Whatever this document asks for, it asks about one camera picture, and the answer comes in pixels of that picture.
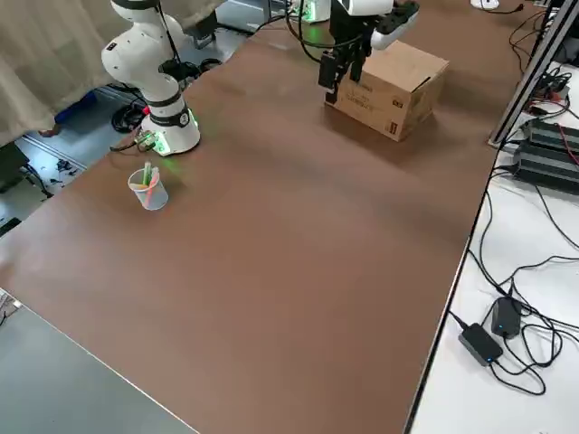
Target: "metal frame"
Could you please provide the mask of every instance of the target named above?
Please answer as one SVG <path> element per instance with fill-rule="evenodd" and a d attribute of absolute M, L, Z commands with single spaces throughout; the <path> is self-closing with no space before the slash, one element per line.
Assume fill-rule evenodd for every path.
<path fill-rule="evenodd" d="M 507 138 L 537 82 L 555 57 L 560 44 L 578 15 L 579 0 L 566 0 L 545 38 L 538 46 L 535 55 L 530 60 L 523 78 L 518 83 L 515 95 L 508 103 L 498 126 L 490 135 L 489 143 L 491 145 L 499 147 Z"/>

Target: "power adapter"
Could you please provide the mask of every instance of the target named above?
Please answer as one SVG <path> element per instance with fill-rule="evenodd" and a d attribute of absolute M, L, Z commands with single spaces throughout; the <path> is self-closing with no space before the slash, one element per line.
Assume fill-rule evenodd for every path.
<path fill-rule="evenodd" d="M 477 323 L 465 324 L 459 341 L 482 366 L 489 366 L 503 354 L 500 345 Z"/>
<path fill-rule="evenodd" d="M 510 297 L 499 298 L 492 308 L 490 330 L 506 339 L 517 336 L 521 331 L 521 304 Z"/>

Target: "green marker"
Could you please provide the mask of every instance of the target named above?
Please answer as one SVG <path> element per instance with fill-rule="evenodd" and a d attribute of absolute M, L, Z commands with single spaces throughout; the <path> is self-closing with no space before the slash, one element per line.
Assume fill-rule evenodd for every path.
<path fill-rule="evenodd" d="M 147 161 L 145 163 L 145 168 L 143 169 L 143 185 L 149 185 L 151 183 L 151 162 Z"/>

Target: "cardboard box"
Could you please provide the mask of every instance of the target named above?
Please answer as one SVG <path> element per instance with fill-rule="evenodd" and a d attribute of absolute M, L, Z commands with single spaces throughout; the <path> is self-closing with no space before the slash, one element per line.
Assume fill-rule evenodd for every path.
<path fill-rule="evenodd" d="M 373 50 L 359 83 L 349 73 L 333 106 L 400 141 L 431 113 L 449 63 L 402 42 Z"/>

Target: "brown table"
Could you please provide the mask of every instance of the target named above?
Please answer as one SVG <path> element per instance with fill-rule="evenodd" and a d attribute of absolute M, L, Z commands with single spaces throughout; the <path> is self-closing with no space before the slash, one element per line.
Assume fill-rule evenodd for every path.
<path fill-rule="evenodd" d="M 204 434 L 401 432 L 524 15 L 423 2 L 404 39 L 451 72 L 400 144 L 325 107 L 316 65 L 261 31 L 187 91 L 203 139 L 155 159 L 165 209 L 127 188 L 144 156 L 109 155 L 2 239 L 0 286 Z"/>

